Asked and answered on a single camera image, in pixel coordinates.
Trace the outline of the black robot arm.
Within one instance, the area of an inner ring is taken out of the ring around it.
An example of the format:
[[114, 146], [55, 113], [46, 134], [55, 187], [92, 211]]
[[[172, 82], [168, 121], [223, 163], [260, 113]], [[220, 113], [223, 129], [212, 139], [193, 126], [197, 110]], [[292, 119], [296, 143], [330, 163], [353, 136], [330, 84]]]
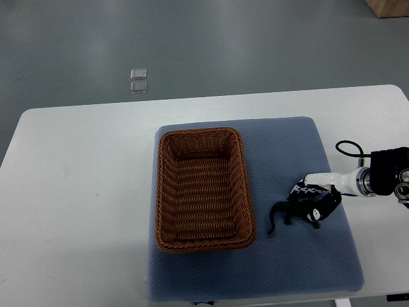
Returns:
[[408, 208], [408, 147], [373, 151], [370, 154], [369, 185], [379, 196], [394, 194]]

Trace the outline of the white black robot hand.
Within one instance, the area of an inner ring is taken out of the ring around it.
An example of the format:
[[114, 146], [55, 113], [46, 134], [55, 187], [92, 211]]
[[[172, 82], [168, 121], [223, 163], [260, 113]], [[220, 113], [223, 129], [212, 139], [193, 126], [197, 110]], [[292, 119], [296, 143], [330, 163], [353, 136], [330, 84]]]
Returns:
[[315, 173], [301, 179], [288, 200], [300, 208], [300, 217], [310, 223], [326, 219], [341, 204], [343, 196], [368, 196], [369, 168], [359, 167], [348, 174]]

